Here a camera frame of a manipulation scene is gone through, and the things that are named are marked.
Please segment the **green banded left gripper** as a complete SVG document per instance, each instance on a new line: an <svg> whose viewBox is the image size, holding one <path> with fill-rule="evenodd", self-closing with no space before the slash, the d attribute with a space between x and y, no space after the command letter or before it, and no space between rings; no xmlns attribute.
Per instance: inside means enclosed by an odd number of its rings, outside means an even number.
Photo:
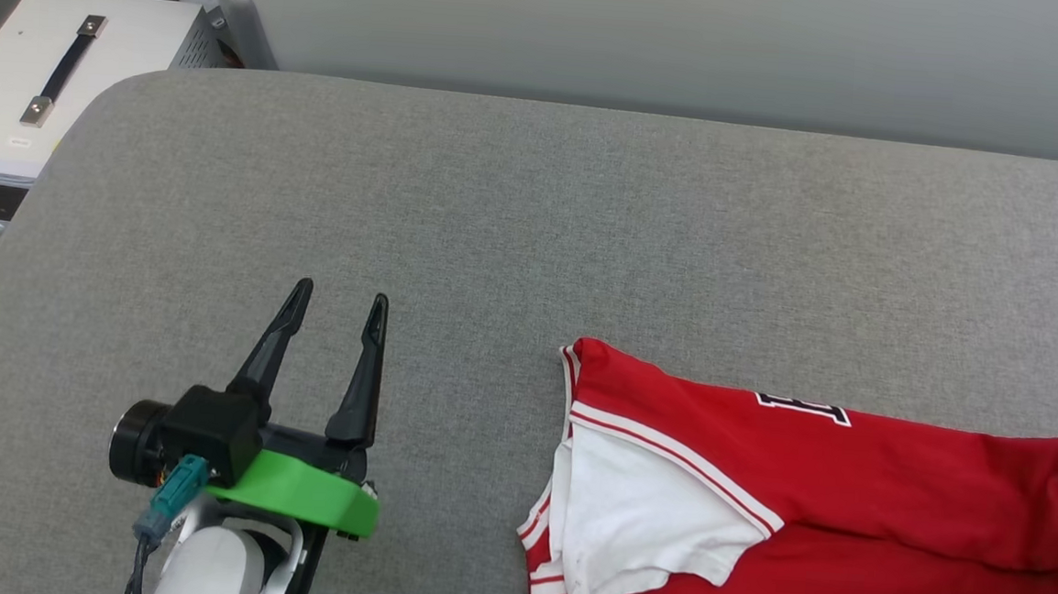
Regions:
<svg viewBox="0 0 1058 594"><path fill-rule="evenodd" d="M289 341L313 294L300 278L235 377L233 395L270 401ZM373 446L389 301L379 292L361 332L361 354L326 427L326 438ZM163 463L160 425L169 404L136 402L109 442L114 476L153 488L133 524L136 550L123 594L309 594L327 535L370 537L380 505L373 485L263 450L235 486L216 487L202 458Z"/></svg>

